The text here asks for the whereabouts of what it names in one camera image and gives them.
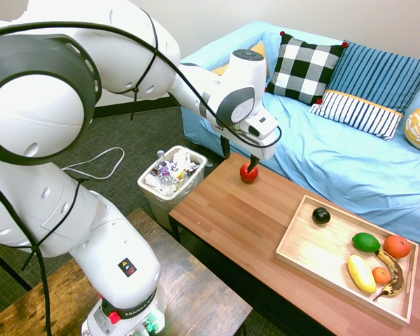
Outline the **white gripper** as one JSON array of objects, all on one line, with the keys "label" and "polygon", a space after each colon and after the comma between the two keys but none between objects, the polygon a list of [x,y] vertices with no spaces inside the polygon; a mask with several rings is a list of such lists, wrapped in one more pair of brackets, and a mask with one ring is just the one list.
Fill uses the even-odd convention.
[{"label": "white gripper", "polygon": [[230,158],[230,141],[251,154],[247,172],[251,173],[260,160],[270,159],[277,142],[278,120],[264,107],[232,127],[215,126],[220,134],[223,157]]}]

